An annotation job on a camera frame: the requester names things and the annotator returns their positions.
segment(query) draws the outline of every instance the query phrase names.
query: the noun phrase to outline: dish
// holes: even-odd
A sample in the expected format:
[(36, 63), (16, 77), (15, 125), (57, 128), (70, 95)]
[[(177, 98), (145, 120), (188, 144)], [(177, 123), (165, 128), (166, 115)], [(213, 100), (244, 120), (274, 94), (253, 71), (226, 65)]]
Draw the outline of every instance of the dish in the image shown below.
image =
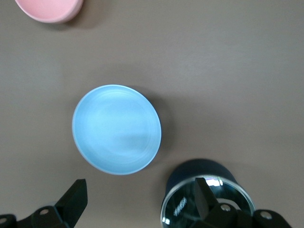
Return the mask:
[(83, 0), (15, 0), (31, 18), (44, 23), (64, 23), (80, 11)]
[(116, 175), (146, 167), (157, 154), (162, 136), (151, 103), (123, 85), (104, 85), (86, 94), (75, 109), (72, 132), (91, 165)]

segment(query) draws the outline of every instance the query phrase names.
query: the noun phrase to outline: pink bowl rim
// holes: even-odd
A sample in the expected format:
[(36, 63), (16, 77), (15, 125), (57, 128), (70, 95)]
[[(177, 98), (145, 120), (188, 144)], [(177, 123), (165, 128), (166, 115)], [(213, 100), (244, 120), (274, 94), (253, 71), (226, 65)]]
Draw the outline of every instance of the pink bowl rim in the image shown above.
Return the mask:
[(42, 19), (42, 18), (36, 17), (36, 16), (28, 13), (22, 7), (23, 1), (24, 0), (15, 0), (15, 2), (22, 9), (22, 11), (25, 12), (29, 17), (33, 18), (34, 20), (37, 20), (37, 21), (43, 22), (43, 23), (64, 23), (64, 22), (71, 20), (74, 16), (76, 16), (76, 14), (80, 11), (84, 0), (75, 0), (74, 5), (70, 8), (70, 10), (68, 12), (66, 12), (65, 14), (60, 15), (56, 18), (51, 18), (51, 19)]

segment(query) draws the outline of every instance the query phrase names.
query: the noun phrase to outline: silver bolt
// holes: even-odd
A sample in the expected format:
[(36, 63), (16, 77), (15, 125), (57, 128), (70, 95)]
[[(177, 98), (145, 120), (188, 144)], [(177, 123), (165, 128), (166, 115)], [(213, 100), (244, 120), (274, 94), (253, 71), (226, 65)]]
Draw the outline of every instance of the silver bolt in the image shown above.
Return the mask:
[(261, 215), (263, 218), (265, 218), (265, 219), (272, 219), (271, 214), (270, 214), (269, 212), (267, 212), (267, 211), (262, 211), (262, 212), (260, 213), (260, 215)]
[(40, 211), (39, 214), (40, 214), (40, 215), (48, 214), (48, 209), (43, 209), (42, 211)]
[(7, 220), (7, 218), (0, 218), (0, 224), (6, 223)]
[(230, 211), (231, 210), (231, 208), (227, 204), (222, 204), (220, 206), (220, 208), (222, 208), (223, 211)]

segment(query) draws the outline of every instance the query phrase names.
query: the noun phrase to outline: light blue bowl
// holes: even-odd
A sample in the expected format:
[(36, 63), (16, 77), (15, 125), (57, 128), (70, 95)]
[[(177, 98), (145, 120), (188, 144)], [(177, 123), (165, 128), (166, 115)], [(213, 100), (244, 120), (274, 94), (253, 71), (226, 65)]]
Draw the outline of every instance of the light blue bowl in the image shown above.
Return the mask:
[(146, 167), (162, 136), (151, 103), (123, 85), (104, 85), (86, 94), (75, 109), (72, 131), (82, 156), (97, 169), (116, 175)]

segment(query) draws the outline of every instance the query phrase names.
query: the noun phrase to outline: gray tabletop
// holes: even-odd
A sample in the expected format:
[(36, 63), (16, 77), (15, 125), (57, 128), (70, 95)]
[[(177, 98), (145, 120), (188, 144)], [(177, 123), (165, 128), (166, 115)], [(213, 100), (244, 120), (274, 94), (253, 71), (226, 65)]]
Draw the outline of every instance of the gray tabletop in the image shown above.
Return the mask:
[[(76, 227), (160, 227), (176, 165), (225, 165), (257, 209), (301, 227), (304, 1), (85, 0), (61, 25), (0, 3), (0, 214), (22, 219), (86, 178)], [(78, 101), (132, 87), (159, 114), (162, 144), (142, 171), (103, 173), (78, 152)]]

